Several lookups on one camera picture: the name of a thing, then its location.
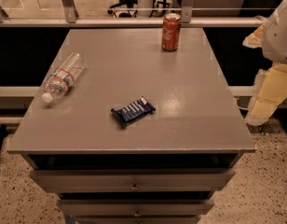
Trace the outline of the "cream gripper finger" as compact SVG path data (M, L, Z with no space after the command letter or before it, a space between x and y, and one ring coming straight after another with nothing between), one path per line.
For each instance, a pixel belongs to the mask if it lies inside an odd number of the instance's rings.
M267 71L260 69L253 83L246 123L252 126L264 124L286 98L287 64L273 63Z
M261 48L264 28L264 24L260 25L256 30L244 38L242 45L251 49Z

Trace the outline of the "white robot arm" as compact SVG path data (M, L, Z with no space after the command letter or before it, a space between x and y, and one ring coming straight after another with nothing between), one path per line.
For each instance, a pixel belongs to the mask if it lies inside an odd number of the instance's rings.
M260 69L253 83L253 96L245 121L252 126L267 122L287 98L287 0L282 0L272 15L242 42L247 48L261 48L272 62Z

